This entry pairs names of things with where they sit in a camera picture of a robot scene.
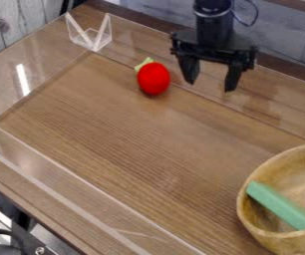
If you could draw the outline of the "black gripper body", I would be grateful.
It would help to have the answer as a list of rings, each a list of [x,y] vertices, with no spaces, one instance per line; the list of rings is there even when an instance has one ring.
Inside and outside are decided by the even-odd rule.
[[[170,53],[176,58],[180,55],[188,55],[199,60],[225,66],[233,62],[240,62],[243,70],[252,69],[255,66],[257,47],[235,31],[228,33],[224,40],[217,40],[209,36],[205,42],[197,38],[195,29],[172,32],[169,37]]]

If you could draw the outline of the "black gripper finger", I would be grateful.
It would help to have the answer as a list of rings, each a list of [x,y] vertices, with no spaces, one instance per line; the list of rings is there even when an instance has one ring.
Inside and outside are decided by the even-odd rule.
[[[180,55],[177,63],[184,80],[192,85],[199,74],[199,59],[193,56]]]
[[[236,89],[241,72],[243,66],[240,62],[233,62],[228,65],[228,70],[224,78],[224,91],[227,93]]]

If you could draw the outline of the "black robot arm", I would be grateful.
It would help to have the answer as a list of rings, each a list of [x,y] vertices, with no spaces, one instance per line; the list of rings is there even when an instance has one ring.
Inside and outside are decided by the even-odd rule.
[[[244,23],[236,16],[233,0],[193,0],[195,27],[169,34],[169,53],[176,56],[184,80],[192,85],[200,72],[200,62],[227,66],[224,91],[236,89],[241,73],[252,70],[257,47],[233,31],[233,21],[253,25],[257,17]]]

